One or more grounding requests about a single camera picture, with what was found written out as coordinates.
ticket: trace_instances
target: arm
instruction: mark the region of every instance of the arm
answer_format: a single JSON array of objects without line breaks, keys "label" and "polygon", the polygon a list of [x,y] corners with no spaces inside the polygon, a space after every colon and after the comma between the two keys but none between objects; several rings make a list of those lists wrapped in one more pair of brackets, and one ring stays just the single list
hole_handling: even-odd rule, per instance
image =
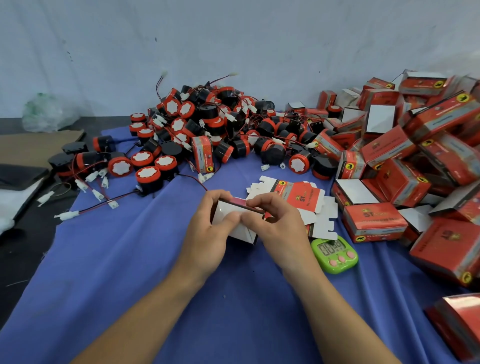
[{"label": "arm", "polygon": [[73,361],[73,364],[151,363],[181,313],[225,254],[227,236],[238,225],[230,213],[215,226],[210,210],[229,192],[208,191],[187,229],[180,255],[167,277],[124,313]]},{"label": "arm", "polygon": [[324,362],[400,364],[322,272],[298,210],[275,193],[259,195],[247,204],[275,217],[270,223],[257,214],[244,213],[241,221],[260,236],[300,297]]}]

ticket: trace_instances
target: clear plastic bag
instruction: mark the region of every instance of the clear plastic bag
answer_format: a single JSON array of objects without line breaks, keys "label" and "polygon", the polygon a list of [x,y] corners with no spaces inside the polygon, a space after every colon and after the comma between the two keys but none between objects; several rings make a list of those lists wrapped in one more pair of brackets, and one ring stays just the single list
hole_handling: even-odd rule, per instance
[{"label": "clear plastic bag", "polygon": [[78,111],[63,100],[39,92],[24,106],[22,126],[28,132],[56,132],[80,118]]}]

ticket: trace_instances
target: person's right hand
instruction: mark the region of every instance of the person's right hand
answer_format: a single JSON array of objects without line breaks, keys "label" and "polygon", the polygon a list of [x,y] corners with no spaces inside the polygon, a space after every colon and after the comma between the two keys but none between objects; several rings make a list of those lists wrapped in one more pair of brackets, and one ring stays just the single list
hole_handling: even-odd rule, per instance
[{"label": "person's right hand", "polygon": [[318,265],[308,241],[300,212],[275,192],[247,200],[250,207],[260,207],[275,218],[262,220],[260,214],[244,212],[242,223],[258,234],[265,249],[284,272],[296,272],[310,264]]}]

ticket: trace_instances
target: wall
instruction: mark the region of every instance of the wall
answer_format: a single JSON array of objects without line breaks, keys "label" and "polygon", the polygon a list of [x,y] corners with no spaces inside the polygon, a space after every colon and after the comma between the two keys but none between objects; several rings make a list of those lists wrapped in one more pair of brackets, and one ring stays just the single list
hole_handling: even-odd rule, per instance
[{"label": "wall", "polygon": [[225,84],[313,106],[404,68],[478,68],[479,15],[450,0],[3,0],[0,117],[36,92],[83,115],[145,111],[163,70],[161,94],[238,72]]}]

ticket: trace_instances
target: blue tablecloth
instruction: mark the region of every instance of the blue tablecloth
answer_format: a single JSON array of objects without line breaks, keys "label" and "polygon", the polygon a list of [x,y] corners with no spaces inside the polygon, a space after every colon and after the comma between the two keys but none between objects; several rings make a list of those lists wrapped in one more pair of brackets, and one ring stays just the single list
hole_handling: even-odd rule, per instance
[{"label": "blue tablecloth", "polygon": [[[129,136],[128,128],[103,134]],[[132,143],[121,143],[120,150]],[[245,188],[266,175],[309,180],[330,191],[331,181],[310,173],[279,167],[262,172],[260,165],[255,154],[231,160],[205,185],[246,197]],[[185,163],[181,168],[191,173]],[[133,175],[110,178],[108,195],[131,191],[135,184]],[[165,277],[203,194],[194,180],[179,176],[154,198],[129,195],[115,210],[103,206],[60,224],[0,332],[0,363],[67,363],[75,357]],[[91,193],[80,193],[71,210],[96,203]],[[350,240],[340,219],[336,231]],[[397,242],[354,248],[359,263],[328,275],[348,303],[404,364],[457,363],[422,309],[460,290],[426,276]],[[319,361],[301,303],[261,242],[229,241],[220,267],[187,306],[155,362]]]}]

